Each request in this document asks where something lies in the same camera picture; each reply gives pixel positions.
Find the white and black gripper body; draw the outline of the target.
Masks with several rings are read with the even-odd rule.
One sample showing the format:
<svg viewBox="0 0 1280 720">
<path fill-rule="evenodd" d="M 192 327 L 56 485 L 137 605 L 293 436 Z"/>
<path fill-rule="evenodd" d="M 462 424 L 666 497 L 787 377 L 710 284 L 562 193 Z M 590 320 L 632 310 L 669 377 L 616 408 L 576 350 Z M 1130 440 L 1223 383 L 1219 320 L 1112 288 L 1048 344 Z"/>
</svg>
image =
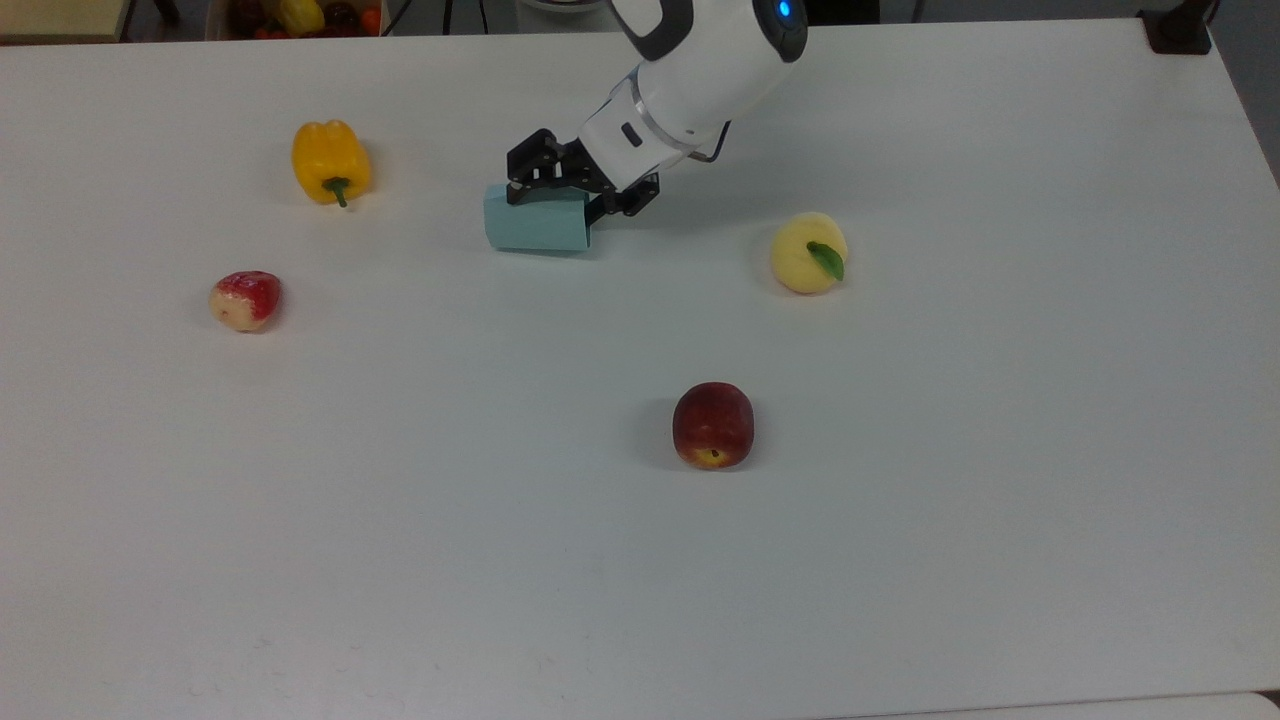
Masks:
<svg viewBox="0 0 1280 720">
<path fill-rule="evenodd" d="M 564 143 L 559 177 L 602 193 L 631 188 L 692 152 L 686 97 L 667 85 L 616 85 Z"/>
</svg>

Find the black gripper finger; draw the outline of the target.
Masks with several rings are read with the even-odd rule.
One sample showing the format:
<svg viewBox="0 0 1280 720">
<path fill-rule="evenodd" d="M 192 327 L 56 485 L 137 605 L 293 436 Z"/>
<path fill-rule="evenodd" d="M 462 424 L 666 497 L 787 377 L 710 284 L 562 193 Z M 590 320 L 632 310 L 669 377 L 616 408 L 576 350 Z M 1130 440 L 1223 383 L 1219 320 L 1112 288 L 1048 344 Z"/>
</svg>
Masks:
<svg viewBox="0 0 1280 720">
<path fill-rule="evenodd" d="M 644 176 L 626 190 L 604 188 L 603 192 L 589 200 L 584 209 L 584 219 L 588 228 L 591 228 L 604 217 L 622 214 L 625 217 L 637 215 L 660 192 L 659 176 Z"/>
<path fill-rule="evenodd" d="M 550 129 L 538 129 L 517 143 L 506 156 L 506 201 L 515 206 L 535 190 L 564 186 L 564 149 Z"/>
</svg>

